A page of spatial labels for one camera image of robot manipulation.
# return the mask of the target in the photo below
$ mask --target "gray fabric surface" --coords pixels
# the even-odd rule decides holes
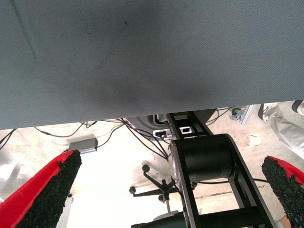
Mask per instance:
[[[303,99],[303,1],[2,0],[0,129]]]

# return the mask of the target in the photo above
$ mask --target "chair caster wheel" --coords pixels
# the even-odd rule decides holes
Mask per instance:
[[[197,182],[192,182],[191,183],[192,190],[195,190],[197,185],[198,185]]]
[[[162,203],[165,202],[163,195],[159,195],[159,196],[158,196],[158,200],[159,200],[160,202],[162,202]]]
[[[134,194],[136,192],[136,188],[134,186],[130,187],[129,192]]]
[[[149,167],[148,165],[144,165],[144,166],[142,167],[142,171],[144,171],[144,172],[149,172],[149,171],[150,171],[150,167]]]

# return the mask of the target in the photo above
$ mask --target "white cloth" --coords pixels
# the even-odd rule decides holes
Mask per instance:
[[[304,159],[304,128],[286,120],[279,107],[269,108],[265,119],[278,139]]]

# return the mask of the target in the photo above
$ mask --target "black metal frame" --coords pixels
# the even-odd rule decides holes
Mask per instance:
[[[173,131],[172,135],[176,138],[175,143],[173,143],[173,146],[176,148],[171,150],[172,159],[177,164],[176,167],[180,178],[178,187],[182,191],[182,198],[187,209],[186,213],[184,213],[186,226],[191,228],[203,228],[206,227],[203,226],[203,224],[205,224],[204,216],[200,216],[198,213],[193,191],[191,189],[191,182],[187,173],[185,156],[179,142],[186,140],[189,137],[212,135],[212,132],[193,112],[183,113],[183,115],[185,114],[187,115],[186,119],[180,119],[178,117],[181,115],[180,113],[166,115],[170,129]],[[185,125],[191,126],[194,132],[191,134],[182,134],[180,127],[184,127]],[[245,224],[252,228],[275,228],[276,224],[272,219],[270,212],[266,207],[265,202],[263,201],[263,198],[259,193],[236,145],[230,136],[225,135],[225,138],[227,139],[227,144],[231,150],[233,160],[232,172],[230,176],[228,176],[228,180],[240,209],[234,210],[233,216],[231,216],[231,211],[216,213],[218,227],[227,227],[227,219],[225,219],[227,216],[230,217],[230,227],[238,227],[241,216],[244,216],[244,211],[249,210],[251,211],[251,216],[255,218],[255,220],[248,219],[248,221],[243,221],[243,225]]]

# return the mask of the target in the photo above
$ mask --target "black roller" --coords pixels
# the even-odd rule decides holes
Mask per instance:
[[[180,141],[191,182],[225,178],[232,158],[226,135],[210,135]]]

